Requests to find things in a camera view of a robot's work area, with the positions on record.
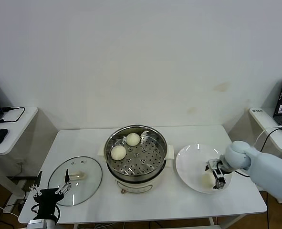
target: cable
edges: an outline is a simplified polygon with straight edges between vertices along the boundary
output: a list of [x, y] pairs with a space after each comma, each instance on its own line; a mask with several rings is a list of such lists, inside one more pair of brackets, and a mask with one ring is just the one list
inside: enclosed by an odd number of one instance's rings
[[149, 229], [151, 228], [151, 227], [150, 227], [150, 224], [151, 224], [152, 222], [155, 222], [157, 225], [159, 225], [159, 227], [163, 228], [162, 225], [159, 224], [157, 221], [150, 221], [150, 222], [149, 222]]
[[16, 175], [14, 175], [13, 177], [9, 178], [9, 180], [12, 180], [14, 179], [17, 175], [20, 175], [22, 173], [22, 170], [23, 170], [23, 163], [19, 163], [20, 164], [20, 172], [17, 173]]
[[255, 146], [255, 144], [256, 144], [257, 141], [259, 140], [260, 136], [261, 136], [263, 133], [265, 133], [266, 130], [273, 129], [273, 128], [282, 128], [282, 126], [281, 126], [281, 125], [279, 125], [279, 126], [272, 126], [272, 127], [268, 127], [268, 128], [266, 128], [266, 129], [264, 129], [264, 130], [260, 133], [260, 135], [257, 137], [257, 139], [255, 140], [253, 146]]
[[244, 175], [244, 174], [242, 174], [242, 173], [240, 173], [238, 171], [235, 171], [235, 172], [238, 173], [239, 175], [243, 176], [243, 177], [250, 177], [250, 176]]
[[216, 164], [217, 169], [219, 169], [219, 168], [218, 168], [218, 164], [221, 164], [221, 161], [217, 162], [217, 164]]
[[12, 224], [10, 224], [10, 223], [6, 223], [6, 222], [4, 222], [4, 221], [2, 221], [2, 220], [0, 220], [0, 223], [7, 224], [7, 225], [11, 226], [11, 227], [12, 227], [12, 229], [15, 229], [15, 228], [14, 228], [14, 226], [13, 226]]
[[36, 210], [34, 210], [35, 207], [39, 206], [39, 204], [35, 204], [34, 206], [32, 206], [31, 211], [38, 214], [38, 212]]
[[22, 113], [20, 114], [20, 116], [16, 119], [16, 120], [14, 120], [14, 121], [8, 121], [8, 120], [4, 120], [4, 119], [1, 119], [0, 120], [0, 123], [15, 123], [15, 122], [17, 122], [20, 118], [21, 118], [21, 116], [24, 114], [24, 112], [25, 112], [25, 107], [24, 106], [22, 106], [22, 107], [15, 107], [15, 108], [10, 108], [9, 110], [16, 110], [16, 109], [23, 109], [23, 111], [22, 111]]
[[7, 213], [12, 214], [12, 215], [14, 215], [15, 217], [19, 218], [19, 216], [17, 216], [16, 214], [13, 214], [13, 213], [9, 212], [9, 211], [5, 210], [5, 209], [2, 208], [2, 207], [0, 207], [0, 209], [2, 209], [2, 210], [4, 210], [4, 211], [6, 211]]
[[265, 146], [265, 144], [266, 144], [266, 142], [267, 142], [269, 136], [270, 136], [273, 132], [275, 132], [275, 131], [277, 131], [277, 130], [281, 130], [281, 129], [282, 129], [282, 127], [278, 128], [278, 129], [275, 129], [275, 130], [271, 131], [271, 132], [267, 135], [266, 140], [264, 141], [264, 144], [263, 144], [263, 146], [261, 147], [261, 151], [263, 151], [264, 146]]
[[21, 203], [9, 204], [9, 205], [5, 205], [5, 207], [15, 206], [15, 205], [19, 205], [19, 204], [21, 204]]
[[107, 224], [107, 225], [97, 224], [97, 225], [94, 227], [94, 229], [99, 229], [99, 228], [105, 228], [105, 229], [106, 229], [106, 227], [111, 226], [111, 225], [113, 225], [113, 224], [115, 224], [115, 223], [111, 223], [111, 224]]
[[266, 195], [266, 205], [267, 205], [267, 211], [266, 211], [266, 213], [267, 213], [267, 229], [269, 229], [269, 213], [268, 213], [268, 211], [269, 211], [269, 208], [268, 208], [268, 192], [266, 192], [267, 193], [267, 195]]
[[59, 209], [59, 207], [57, 205], [56, 205], [56, 208], [57, 208], [57, 211], [58, 211], [58, 216], [57, 216], [57, 221], [56, 221], [56, 223], [57, 223], [59, 218], [60, 218], [60, 209]]

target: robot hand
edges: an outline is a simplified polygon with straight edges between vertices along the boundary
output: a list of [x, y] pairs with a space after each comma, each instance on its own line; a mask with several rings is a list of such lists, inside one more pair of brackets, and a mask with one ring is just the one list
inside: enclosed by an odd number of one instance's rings
[[[56, 203], [62, 200], [65, 194], [72, 187], [69, 177], [69, 171], [66, 170], [64, 184], [60, 188], [47, 188], [39, 190], [42, 171], [37, 176], [34, 184], [30, 186], [31, 192], [36, 192], [33, 196], [36, 205], [31, 208], [32, 212], [37, 213], [37, 216], [30, 220], [27, 224], [28, 229], [46, 229], [54, 228], [60, 217], [60, 210]], [[55, 209], [58, 210], [58, 217], [55, 216]]]
[[255, 184], [282, 200], [282, 159], [261, 153], [245, 142], [233, 142], [224, 155], [207, 162], [207, 169], [216, 180], [213, 188], [223, 189], [226, 183], [223, 175], [241, 169]]

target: small white desk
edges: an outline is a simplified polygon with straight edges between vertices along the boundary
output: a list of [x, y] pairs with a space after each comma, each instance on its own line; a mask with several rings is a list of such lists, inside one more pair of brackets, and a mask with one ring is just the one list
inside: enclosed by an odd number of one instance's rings
[[[173, 145], [175, 155], [186, 145], [203, 143], [220, 152], [231, 143], [221, 125], [156, 127]], [[256, 186], [249, 178], [233, 173], [227, 189], [215, 194], [202, 194], [188, 187], [173, 167], [166, 167], [160, 176], [161, 183], [142, 194], [121, 194], [114, 177], [109, 172], [98, 150], [116, 129], [62, 130], [43, 163], [40, 188], [47, 188], [49, 178], [65, 160], [76, 156], [89, 156], [97, 160], [103, 171], [102, 183], [87, 201], [74, 207], [60, 207], [59, 223], [98, 223], [145, 221], [165, 219], [208, 218], [261, 213], [267, 210]], [[35, 204], [33, 193], [27, 198], [19, 216], [26, 224], [35, 217], [31, 207]]]
[[[274, 108], [250, 108], [249, 113], [263, 130], [279, 125], [273, 118]], [[266, 133], [269, 134], [273, 130], [274, 129], [268, 129]], [[282, 130], [278, 130], [271, 134], [270, 140], [275, 147], [282, 152]]]
[[[4, 114], [2, 119], [5, 120], [16, 120], [21, 114], [22, 109], [16, 109], [8, 111]], [[0, 144], [0, 155], [8, 154], [16, 142], [19, 140], [20, 136], [29, 125], [31, 120], [34, 118], [37, 113], [38, 108], [35, 106], [25, 107], [25, 112], [21, 118], [15, 123], [0, 123], [0, 129], [8, 129], [8, 133], [5, 136], [3, 142]], [[23, 182], [20, 185], [15, 185], [11, 180], [9, 180], [2, 169], [0, 168], [0, 184], [9, 190], [13, 195], [8, 201], [8, 204], [14, 203], [17, 198], [23, 198], [25, 193], [21, 189]]]

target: black cable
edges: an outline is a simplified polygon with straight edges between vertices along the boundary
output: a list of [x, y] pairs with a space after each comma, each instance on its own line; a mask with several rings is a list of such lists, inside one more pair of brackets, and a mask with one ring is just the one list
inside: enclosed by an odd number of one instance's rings
[[14, 227], [12, 224], [10, 224], [10, 223], [6, 223], [6, 222], [4, 222], [4, 221], [2, 221], [2, 220], [0, 220], [0, 223], [4, 223], [4, 224], [6, 224], [6, 225], [9, 225], [9, 226], [12, 227], [12, 229], [15, 229], [15, 227]]
[[24, 203], [20, 203], [20, 204], [17, 206], [17, 209], [18, 209], [18, 211], [19, 211], [20, 214], [21, 214], [21, 212], [22, 212], [23, 206], [24, 206]]
[[15, 205], [19, 205], [19, 204], [21, 204], [21, 203], [9, 204], [9, 205], [5, 205], [5, 207], [15, 206]]
[[9, 180], [14, 179], [16, 176], [20, 175], [22, 173], [23, 170], [23, 163], [20, 164], [20, 172], [17, 173], [16, 175], [13, 175], [12, 177], [8, 177]]
[[[6, 203], [8, 202], [8, 200], [10, 199], [10, 197], [11, 197], [11, 195], [7, 198], [7, 200], [5, 201], [5, 204], [2, 206], [3, 208], [5, 208], [5, 206], [6, 206]], [[26, 197], [26, 191], [24, 190], [24, 197], [23, 197], [23, 201], [25, 201], [25, 197]], [[2, 216], [2, 213], [3, 213], [3, 210], [1, 210], [0, 211], [0, 218], [1, 218], [1, 216]]]
[[39, 206], [39, 204], [35, 204], [34, 206], [32, 206], [31, 211], [38, 214], [38, 212], [36, 210], [34, 210], [35, 207], [37, 207], [37, 206]]
[[157, 221], [150, 221], [150, 222], [149, 222], [149, 225], [148, 225], [149, 229], [151, 229], [150, 225], [151, 225], [152, 222], [155, 222], [157, 225], [159, 225], [159, 227], [163, 228], [163, 227], [161, 226], [161, 224], [159, 224]]
[[57, 221], [56, 221], [56, 223], [57, 223], [59, 218], [60, 218], [60, 209], [59, 209], [59, 207], [57, 205], [55, 205], [55, 206], [56, 206], [57, 211], [58, 211], [58, 216], [57, 216]]
[[218, 164], [219, 164], [219, 163], [221, 163], [221, 161], [217, 162], [217, 164], [216, 164], [217, 169], [219, 169], [219, 168], [218, 168]]
[[27, 194], [27, 192], [25, 191], [25, 190], [23, 190], [24, 191], [24, 197], [23, 197], [23, 200], [22, 201], [26, 201], [26, 194]]
[[281, 130], [281, 129], [282, 129], [282, 127], [278, 128], [278, 129], [275, 129], [275, 130], [271, 131], [271, 132], [267, 135], [266, 140], [264, 141], [264, 144], [263, 144], [263, 146], [261, 147], [261, 151], [263, 151], [264, 146], [265, 146], [265, 144], [266, 144], [266, 142], [267, 142], [269, 136], [270, 136], [273, 132], [275, 132], [275, 131], [277, 131], [277, 130]]
[[157, 225], [159, 225], [161, 228], [163, 228], [162, 226], [161, 226], [161, 224], [159, 224], [157, 221], [154, 221]]
[[244, 174], [242, 174], [242, 173], [240, 173], [238, 171], [235, 171], [235, 172], [238, 173], [239, 175], [243, 176], [243, 177], [250, 177], [250, 176], [244, 175]]
[[268, 208], [268, 192], [267, 192], [267, 195], [266, 195], [266, 205], [267, 205], [267, 211], [266, 211], [266, 214], [267, 214], [267, 229], [269, 229], [269, 208]]
[[23, 109], [23, 111], [22, 111], [22, 113], [20, 114], [20, 116], [16, 120], [14, 120], [14, 121], [7, 121], [7, 120], [4, 120], [4, 119], [1, 119], [0, 123], [15, 123], [15, 122], [17, 122], [21, 118], [21, 116], [24, 114], [25, 107], [22, 106], [22, 107], [15, 107], [15, 108], [10, 108], [9, 109], [9, 110], [16, 110], [16, 109], [21, 109], [21, 108]]

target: perforated steamer tray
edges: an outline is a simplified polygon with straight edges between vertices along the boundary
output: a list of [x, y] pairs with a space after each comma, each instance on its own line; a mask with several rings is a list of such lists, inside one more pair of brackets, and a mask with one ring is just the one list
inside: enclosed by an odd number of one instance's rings
[[[140, 143], [129, 146], [126, 137], [130, 133], [140, 136]], [[111, 158], [111, 150], [115, 146], [123, 146], [126, 156], [120, 161]], [[164, 137], [148, 126], [131, 125], [114, 132], [104, 146], [104, 156], [109, 171], [118, 179], [141, 183], [157, 176], [164, 168], [167, 155], [167, 144]]]
[[109, 166], [121, 174], [148, 174], [164, 163], [165, 152], [162, 146], [146, 135], [141, 135], [141, 141], [136, 146], [129, 146], [126, 137], [118, 140], [114, 146], [123, 146], [126, 149], [127, 154], [123, 160], [115, 161], [111, 154], [108, 155]]

